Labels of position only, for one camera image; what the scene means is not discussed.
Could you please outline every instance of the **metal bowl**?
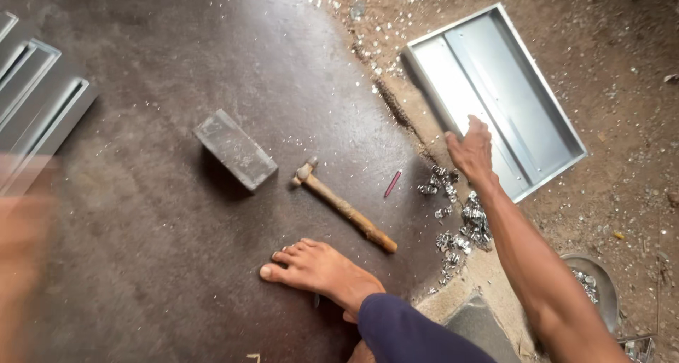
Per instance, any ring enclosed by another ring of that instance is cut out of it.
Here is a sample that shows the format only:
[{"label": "metal bowl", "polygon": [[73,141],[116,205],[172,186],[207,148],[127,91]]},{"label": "metal bowl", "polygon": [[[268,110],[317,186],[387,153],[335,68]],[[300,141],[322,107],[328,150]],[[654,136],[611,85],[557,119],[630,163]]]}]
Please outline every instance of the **metal bowl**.
[{"label": "metal bowl", "polygon": [[571,253],[562,255],[561,258],[570,268],[594,277],[599,300],[594,306],[608,331],[614,334],[618,327],[618,292],[607,270],[598,260],[587,254]]}]

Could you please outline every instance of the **hammer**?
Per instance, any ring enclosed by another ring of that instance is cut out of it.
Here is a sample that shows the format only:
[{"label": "hammer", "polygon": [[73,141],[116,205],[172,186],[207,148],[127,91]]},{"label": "hammer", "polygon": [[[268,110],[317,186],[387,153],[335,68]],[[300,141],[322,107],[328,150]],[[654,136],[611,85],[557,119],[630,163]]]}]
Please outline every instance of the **hammer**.
[{"label": "hammer", "polygon": [[306,184],[311,190],[320,194],[325,198],[336,210],[340,211],[345,217],[351,220],[354,225],[361,229],[370,241],[382,246],[387,252],[394,253],[398,245],[377,228],[370,220],[357,211],[354,207],[346,202],[343,198],[335,194],[327,185],[323,184],[311,172],[318,165],[318,158],[310,157],[301,168],[297,169],[297,173],[293,177],[293,185],[300,186],[302,183]]}]

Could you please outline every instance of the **wooden hammer handle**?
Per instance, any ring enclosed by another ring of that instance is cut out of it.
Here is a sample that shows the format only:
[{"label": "wooden hammer handle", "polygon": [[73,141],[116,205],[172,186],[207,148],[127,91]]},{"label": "wooden hammer handle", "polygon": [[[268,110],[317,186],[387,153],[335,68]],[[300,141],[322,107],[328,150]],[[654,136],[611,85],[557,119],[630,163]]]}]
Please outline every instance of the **wooden hammer handle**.
[{"label": "wooden hammer handle", "polygon": [[357,211],[354,207],[346,202],[343,198],[339,197],[335,192],[333,192],[327,185],[320,182],[312,174],[309,174],[304,180],[304,183],[310,187],[313,191],[320,194],[328,202],[330,202],[335,209],[342,212],[349,220],[351,220],[356,226],[358,226],[368,237],[370,241],[382,246],[387,252],[395,253],[396,245],[394,240],[385,235],[380,229],[377,228],[370,220],[368,220],[361,212]]}]

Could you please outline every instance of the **blue pants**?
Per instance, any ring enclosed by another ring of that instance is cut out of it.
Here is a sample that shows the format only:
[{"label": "blue pants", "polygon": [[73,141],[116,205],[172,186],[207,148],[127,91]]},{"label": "blue pants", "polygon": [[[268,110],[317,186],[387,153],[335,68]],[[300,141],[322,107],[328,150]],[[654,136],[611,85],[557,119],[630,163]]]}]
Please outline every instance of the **blue pants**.
[{"label": "blue pants", "polygon": [[495,363],[470,341],[391,294],[371,294],[363,300],[359,333],[377,363]]}]

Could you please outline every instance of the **red pencil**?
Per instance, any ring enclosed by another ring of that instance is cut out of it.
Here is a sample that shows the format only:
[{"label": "red pencil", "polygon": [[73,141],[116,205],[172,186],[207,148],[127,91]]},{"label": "red pencil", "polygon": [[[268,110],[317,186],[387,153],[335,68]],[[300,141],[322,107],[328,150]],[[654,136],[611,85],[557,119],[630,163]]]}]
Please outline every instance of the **red pencil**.
[{"label": "red pencil", "polygon": [[398,180],[400,176],[401,176],[401,169],[399,169],[399,171],[396,172],[396,175],[391,180],[391,184],[389,184],[389,188],[386,188],[386,192],[384,193],[385,198],[386,198],[386,196],[389,196],[389,193],[391,193],[391,190],[394,189],[394,185],[396,185],[396,180]]}]

